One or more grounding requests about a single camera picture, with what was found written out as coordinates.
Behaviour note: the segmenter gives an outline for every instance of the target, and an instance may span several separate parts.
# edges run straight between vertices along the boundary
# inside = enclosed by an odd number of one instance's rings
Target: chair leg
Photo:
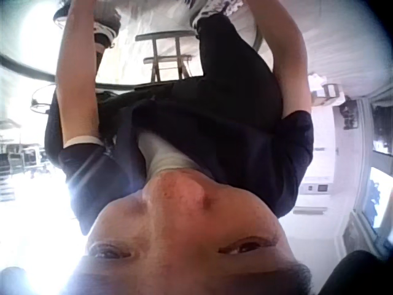
[[[152,41],[153,41],[153,54],[154,54],[153,65],[155,67],[155,75],[157,76],[157,82],[161,82],[160,67],[158,66],[157,40],[153,39]]]
[[[181,51],[180,51],[180,38],[176,37],[176,38],[174,38],[174,41],[176,43],[177,71],[179,73],[179,80],[182,80],[183,79],[183,67],[182,67],[182,57],[181,57]]]

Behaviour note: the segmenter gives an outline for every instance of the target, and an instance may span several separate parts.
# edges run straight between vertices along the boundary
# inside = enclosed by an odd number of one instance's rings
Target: black pants
[[[282,96],[264,60],[243,41],[224,15],[202,18],[198,38],[204,76],[177,81],[166,99],[271,133],[282,116]],[[99,105],[99,113],[113,115],[113,108],[110,112],[105,108],[105,104]],[[107,124],[108,116],[103,117],[100,116],[100,129]],[[54,96],[45,150],[55,165],[62,148],[60,115]]]

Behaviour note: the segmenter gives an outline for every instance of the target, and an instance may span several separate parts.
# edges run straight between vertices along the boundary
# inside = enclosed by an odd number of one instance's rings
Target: shoe
[[[97,7],[95,9],[94,34],[106,36],[106,38],[104,38],[105,41],[101,41],[99,43],[103,43],[102,45],[105,46],[105,48],[108,48],[112,45],[114,39],[119,35],[121,25],[120,15],[113,7],[110,7],[108,3],[98,5],[104,7]],[[65,1],[64,6],[56,11],[55,15],[53,16],[53,22],[61,29],[64,29],[66,26],[70,7],[71,2]]]
[[[184,0],[190,9],[194,6],[196,0]],[[224,14],[230,16],[243,6],[243,0],[208,0],[207,3],[199,10],[190,20],[191,26],[196,29],[198,21],[201,18],[210,17],[214,14]]]

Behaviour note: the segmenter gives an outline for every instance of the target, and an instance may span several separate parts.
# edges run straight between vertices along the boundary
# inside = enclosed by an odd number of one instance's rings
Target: hair
[[[223,278],[211,278],[203,286],[190,286],[190,290],[202,288],[202,294],[225,295],[308,295],[311,289],[311,272],[304,264],[293,264],[274,272],[242,273]],[[74,275],[61,295],[133,294],[134,290],[121,287],[116,278],[107,275]]]

